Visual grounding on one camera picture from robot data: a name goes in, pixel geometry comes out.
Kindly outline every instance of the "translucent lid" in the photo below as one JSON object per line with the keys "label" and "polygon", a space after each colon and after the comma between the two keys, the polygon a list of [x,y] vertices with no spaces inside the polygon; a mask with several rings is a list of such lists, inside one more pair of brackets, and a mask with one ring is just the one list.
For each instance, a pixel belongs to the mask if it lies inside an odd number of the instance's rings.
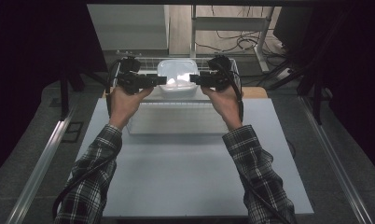
{"label": "translucent lid", "polygon": [[160,85],[164,92],[195,91],[197,85],[189,81],[190,74],[199,74],[196,62],[190,59],[165,60],[158,65],[158,75],[167,77],[167,84]]}

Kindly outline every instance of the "metal rail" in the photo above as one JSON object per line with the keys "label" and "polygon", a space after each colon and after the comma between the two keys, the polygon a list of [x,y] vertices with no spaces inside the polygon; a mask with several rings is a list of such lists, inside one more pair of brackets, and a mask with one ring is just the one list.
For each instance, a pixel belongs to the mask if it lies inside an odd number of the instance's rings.
{"label": "metal rail", "polygon": [[57,151],[57,147],[62,141],[63,134],[65,133],[66,128],[68,127],[69,122],[71,121],[72,116],[76,111],[76,105],[79,96],[76,95],[72,97],[70,104],[71,109],[68,115],[65,117],[64,121],[59,121],[51,135],[48,143],[45,146],[45,149],[42,152],[33,172],[30,175],[27,183],[24,186],[24,189],[21,192],[21,195],[17,202],[15,203],[14,208],[12,209],[9,217],[7,218],[6,223],[18,224],[24,221],[25,215],[28,212],[28,209],[31,206],[31,203],[36,195],[36,192],[39,189],[39,186],[42,183],[42,180],[48,171],[51,160],[53,159],[54,154]]}
{"label": "metal rail", "polygon": [[304,107],[306,115],[313,127],[315,134],[317,135],[322,148],[325,151],[325,154],[329,160],[330,166],[332,167],[336,177],[338,178],[341,188],[347,197],[350,206],[353,208],[353,211],[358,219],[359,223],[367,224],[373,223],[370,215],[368,214],[368,209],[365,207],[362,198],[359,195],[359,192],[355,188],[353,182],[351,181],[350,177],[348,176],[347,172],[345,171],[339,156],[337,155],[334,147],[332,146],[330,140],[327,138],[327,134],[322,127],[322,125],[318,125],[315,117],[313,116],[312,112],[313,109],[308,101],[307,97],[299,97],[301,104]]}

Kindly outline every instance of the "person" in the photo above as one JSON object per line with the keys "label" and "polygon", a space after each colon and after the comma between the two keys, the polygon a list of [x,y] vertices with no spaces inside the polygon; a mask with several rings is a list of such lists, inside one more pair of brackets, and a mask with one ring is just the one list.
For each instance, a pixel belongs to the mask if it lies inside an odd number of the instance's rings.
{"label": "person", "polygon": [[[210,98],[214,109],[228,126],[229,132],[222,138],[243,182],[243,202],[248,210],[249,222],[282,223],[256,198],[252,191],[254,188],[255,192],[289,223],[296,223],[294,205],[286,197],[283,181],[271,169],[272,155],[261,147],[252,126],[243,125],[240,121],[237,98],[232,87],[222,92],[204,87],[201,87],[201,90]],[[152,91],[153,88],[143,89],[135,95],[128,95],[121,87],[114,88],[111,94],[109,123],[75,163],[72,169],[73,177],[68,182],[84,175],[112,153],[120,152],[121,130],[138,110],[140,102]],[[54,223],[100,223],[106,204],[106,193],[115,170],[116,161],[112,160],[71,190],[63,199]]]}

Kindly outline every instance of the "white table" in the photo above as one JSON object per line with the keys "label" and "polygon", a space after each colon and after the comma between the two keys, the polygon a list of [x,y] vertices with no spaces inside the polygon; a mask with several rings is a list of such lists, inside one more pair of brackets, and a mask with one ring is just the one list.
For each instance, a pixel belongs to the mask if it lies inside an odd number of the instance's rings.
{"label": "white table", "polygon": [[[100,99],[78,158],[108,121]],[[313,213],[271,99],[244,100],[297,214]],[[104,217],[244,217],[243,186],[221,134],[130,135],[123,130]]]}

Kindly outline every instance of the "checkered shirt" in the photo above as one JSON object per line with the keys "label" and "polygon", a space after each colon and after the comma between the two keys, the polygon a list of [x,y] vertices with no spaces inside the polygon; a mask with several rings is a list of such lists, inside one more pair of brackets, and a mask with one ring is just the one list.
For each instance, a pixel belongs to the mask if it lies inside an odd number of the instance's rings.
{"label": "checkered shirt", "polygon": [[271,168],[273,157],[262,148],[252,126],[246,125],[225,134],[223,141],[237,170],[243,175],[240,176],[245,189],[243,202],[248,209],[250,223],[282,223],[255,198],[249,190],[252,187],[290,223],[296,223],[294,205],[286,197],[283,180]]}
{"label": "checkered shirt", "polygon": [[[255,191],[290,223],[296,223],[294,206],[286,197],[282,187],[283,181],[271,169],[272,155],[261,147],[252,126],[243,126],[227,133],[223,140],[238,171],[244,176],[243,202],[248,209],[250,223],[281,222],[249,192],[247,188],[250,187],[245,183],[245,179],[249,180]],[[114,151],[119,153],[120,149],[120,130],[105,125],[86,153],[75,163],[73,177],[68,183],[87,173]],[[54,223],[100,223],[106,204],[106,193],[115,169],[116,162],[111,161],[74,188],[62,201],[62,207]]]}
{"label": "checkered shirt", "polygon": [[[73,177],[67,185],[120,150],[121,131],[106,124],[86,153],[76,161],[72,169]],[[115,170],[116,162],[113,160],[68,193],[54,223],[100,223],[106,205],[106,193]]]}

